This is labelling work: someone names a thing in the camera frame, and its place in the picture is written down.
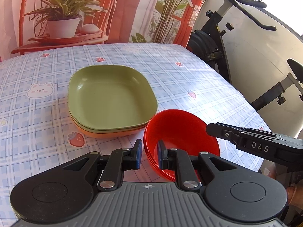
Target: stack of plates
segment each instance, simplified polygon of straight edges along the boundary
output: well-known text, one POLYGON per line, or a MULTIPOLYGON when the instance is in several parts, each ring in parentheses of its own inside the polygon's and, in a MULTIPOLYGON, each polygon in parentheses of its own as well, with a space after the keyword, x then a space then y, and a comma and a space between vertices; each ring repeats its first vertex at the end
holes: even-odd
POLYGON ((69 83, 69 112, 85 135, 109 138, 135 134, 157 112, 146 78, 127 66, 88 66, 69 83))

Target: screw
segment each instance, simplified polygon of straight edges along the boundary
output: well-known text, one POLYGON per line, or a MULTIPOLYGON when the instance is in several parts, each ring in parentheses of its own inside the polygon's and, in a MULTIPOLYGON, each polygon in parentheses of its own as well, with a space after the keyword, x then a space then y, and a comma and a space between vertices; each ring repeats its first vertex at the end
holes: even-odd
POLYGON ((197 187, 197 186, 198 186, 198 183, 197 183, 196 181, 191 181, 191 180, 189 180, 189 181, 185 181, 185 182, 183 183, 183 185, 184 185, 186 188, 192 189, 192 188, 197 187))
POLYGON ((105 188, 105 189, 109 189, 114 187, 115 183, 113 181, 102 181, 100 183, 100 187, 105 188))

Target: tablecloth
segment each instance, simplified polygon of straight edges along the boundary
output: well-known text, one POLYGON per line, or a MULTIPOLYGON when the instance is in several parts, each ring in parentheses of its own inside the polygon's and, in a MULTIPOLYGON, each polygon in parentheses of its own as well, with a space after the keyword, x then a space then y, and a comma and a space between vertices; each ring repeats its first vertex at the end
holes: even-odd
MULTIPOLYGON (((183 109, 206 123, 269 128, 241 93, 180 45, 103 44, 35 52, 0 63, 0 227, 16 221, 9 195, 18 182, 90 151, 110 154, 132 147, 143 132, 122 138, 84 136, 84 146, 69 143, 78 132, 68 110, 69 79, 90 65, 133 67, 150 83, 158 111, 183 109)), ((257 171, 263 159, 220 140, 221 157, 257 171)), ((126 180, 161 181, 143 154, 139 171, 126 180)))

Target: red chair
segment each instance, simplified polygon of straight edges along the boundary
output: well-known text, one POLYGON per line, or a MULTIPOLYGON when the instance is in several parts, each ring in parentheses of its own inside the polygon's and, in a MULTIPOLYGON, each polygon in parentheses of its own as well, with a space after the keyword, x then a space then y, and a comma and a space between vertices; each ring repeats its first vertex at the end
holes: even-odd
POLYGON ((12 54, 20 53, 23 55, 26 52, 36 52, 49 49, 71 47, 71 46, 81 46, 81 45, 91 45, 91 44, 103 44, 108 39, 108 32, 110 29, 111 18, 115 10, 116 0, 99 0, 100 6, 104 7, 108 12, 94 12, 95 17, 86 16, 84 18, 83 24, 92 23, 95 24, 102 31, 101 37, 92 38, 88 35, 88 39, 82 42, 73 43, 72 41, 68 44, 43 44, 41 42, 34 42, 25 44, 28 39, 33 37, 44 37, 46 30, 46 23, 36 25, 34 20, 30 21, 32 17, 26 13, 38 9, 43 6, 41 0, 22 0, 19 18, 19 47, 12 51, 12 54))

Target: chair backrest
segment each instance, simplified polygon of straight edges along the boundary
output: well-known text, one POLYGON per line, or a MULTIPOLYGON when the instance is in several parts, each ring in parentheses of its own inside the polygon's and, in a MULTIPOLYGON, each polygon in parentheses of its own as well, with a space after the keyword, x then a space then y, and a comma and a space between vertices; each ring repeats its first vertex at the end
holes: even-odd
MULTIPOLYGON (((94 12, 94 16, 85 16, 83 24, 93 23, 98 26, 103 33, 107 30, 108 25, 110 25, 110 18, 112 17, 112 13, 115 9, 116 0, 99 0, 100 6, 104 7, 108 12, 94 12)), ((33 15, 27 15, 35 9, 43 7, 45 4, 42 3, 41 0, 22 0, 21 9, 20 9, 20 17, 19 17, 19 46, 22 46, 24 41, 27 41, 31 37, 39 36, 45 33, 46 23, 35 25, 36 21, 29 19, 33 17, 33 15)))

